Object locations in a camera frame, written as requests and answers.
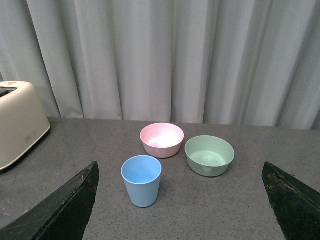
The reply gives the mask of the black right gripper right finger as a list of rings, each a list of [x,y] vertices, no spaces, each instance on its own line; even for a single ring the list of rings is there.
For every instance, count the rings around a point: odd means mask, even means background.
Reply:
[[[318,240],[320,193],[270,162],[261,177],[285,239]]]

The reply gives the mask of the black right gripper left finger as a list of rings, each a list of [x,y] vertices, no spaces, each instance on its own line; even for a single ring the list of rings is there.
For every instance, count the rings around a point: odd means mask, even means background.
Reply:
[[[96,201],[97,162],[0,230],[2,240],[81,240]]]

